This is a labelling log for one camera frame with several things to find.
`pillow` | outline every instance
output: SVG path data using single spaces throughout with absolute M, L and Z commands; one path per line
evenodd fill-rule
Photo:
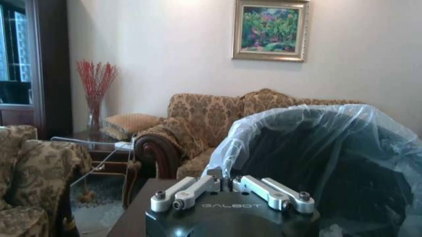
M 9 129 L 0 129 L 0 211 L 9 207 L 2 196 L 12 183 L 20 141 L 18 137 L 12 136 Z
M 104 120 L 101 132 L 117 140 L 129 140 L 133 133 L 153 127 L 160 117 L 145 114 L 114 115 Z

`carpet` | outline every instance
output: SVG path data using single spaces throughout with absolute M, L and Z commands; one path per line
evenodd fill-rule
M 122 183 L 122 175 L 90 174 L 86 177 L 86 182 L 81 181 L 70 187 L 70 207 L 81 237 L 106 236 L 124 212 Z M 89 203 L 80 202 L 85 186 L 94 193 L 94 198 Z

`floral patterned sofa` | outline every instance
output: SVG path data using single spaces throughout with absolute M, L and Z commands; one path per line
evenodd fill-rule
M 214 147 L 235 120 L 261 111 L 300 104 L 360 104 L 349 100 L 296 99 L 269 89 L 241 97 L 174 94 L 166 119 L 137 133 L 134 158 L 156 169 L 157 178 L 200 176 Z
M 0 236 L 77 235 L 68 185 L 90 157 L 72 143 L 34 138 L 32 126 L 0 128 Z

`power strip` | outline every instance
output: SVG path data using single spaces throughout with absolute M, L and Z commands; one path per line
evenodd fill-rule
M 113 147 L 118 150 L 124 150 L 124 151 L 132 151 L 133 147 L 132 147 L 132 143 L 130 142 L 116 142 L 113 144 Z

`framed painting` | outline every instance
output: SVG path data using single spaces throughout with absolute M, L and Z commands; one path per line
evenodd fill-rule
M 236 0 L 233 59 L 303 62 L 309 0 Z

